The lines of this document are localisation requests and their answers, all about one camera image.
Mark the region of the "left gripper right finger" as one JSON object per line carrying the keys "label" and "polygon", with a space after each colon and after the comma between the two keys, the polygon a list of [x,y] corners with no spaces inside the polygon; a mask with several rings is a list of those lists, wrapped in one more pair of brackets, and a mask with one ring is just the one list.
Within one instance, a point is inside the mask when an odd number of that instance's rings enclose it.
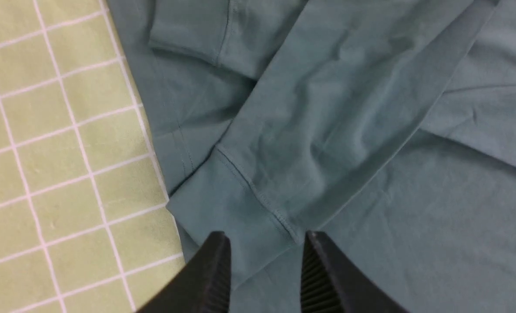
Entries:
{"label": "left gripper right finger", "polygon": [[306,232],[301,270],[302,313],[406,313],[325,232]]}

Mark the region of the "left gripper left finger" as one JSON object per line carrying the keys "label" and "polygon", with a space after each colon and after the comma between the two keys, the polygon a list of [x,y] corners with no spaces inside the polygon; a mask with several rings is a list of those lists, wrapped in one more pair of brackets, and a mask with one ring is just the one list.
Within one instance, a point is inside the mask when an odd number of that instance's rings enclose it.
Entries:
{"label": "left gripper left finger", "polygon": [[139,313],[228,313],[231,295],[231,243],[211,232],[197,253]]}

